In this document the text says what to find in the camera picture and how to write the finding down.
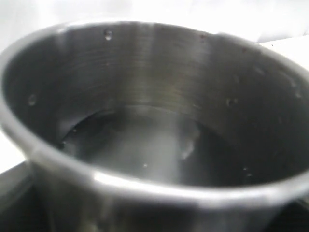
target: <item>stainless steel pot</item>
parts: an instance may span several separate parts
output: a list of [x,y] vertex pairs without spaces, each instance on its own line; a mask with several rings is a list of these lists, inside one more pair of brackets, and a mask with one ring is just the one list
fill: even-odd
[[[1,124],[24,150],[56,232],[261,231],[309,193],[308,76],[229,35],[147,22],[65,24],[1,55]],[[122,135],[134,134],[112,141],[103,165],[61,150],[77,124],[95,115],[96,131],[96,116],[107,112]],[[220,143],[209,152],[209,135],[191,155],[197,125],[237,152]],[[70,145],[91,156],[84,148],[98,133]]]

